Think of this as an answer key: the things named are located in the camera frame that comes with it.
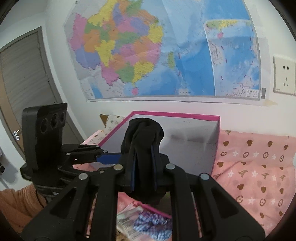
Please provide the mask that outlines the orange sleeved left forearm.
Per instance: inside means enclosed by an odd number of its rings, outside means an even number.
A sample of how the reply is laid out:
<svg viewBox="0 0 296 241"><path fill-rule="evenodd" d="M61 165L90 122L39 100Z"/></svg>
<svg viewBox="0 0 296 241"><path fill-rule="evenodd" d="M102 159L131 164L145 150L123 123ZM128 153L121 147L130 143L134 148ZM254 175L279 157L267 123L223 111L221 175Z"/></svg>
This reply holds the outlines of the orange sleeved left forearm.
<svg viewBox="0 0 296 241"><path fill-rule="evenodd" d="M18 191L13 189L1 191L1 212L18 234L47 204L46 199L33 184Z"/></svg>

